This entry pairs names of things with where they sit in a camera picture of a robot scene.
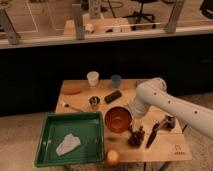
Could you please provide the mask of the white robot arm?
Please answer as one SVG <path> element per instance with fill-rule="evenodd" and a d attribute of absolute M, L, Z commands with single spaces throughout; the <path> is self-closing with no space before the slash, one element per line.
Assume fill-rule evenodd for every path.
<path fill-rule="evenodd" d="M 167 84 L 162 78 L 139 83 L 134 99 L 129 102 L 131 113 L 138 118 L 145 116 L 151 105 L 185 121 L 213 140 L 213 110 L 168 94 Z"/>

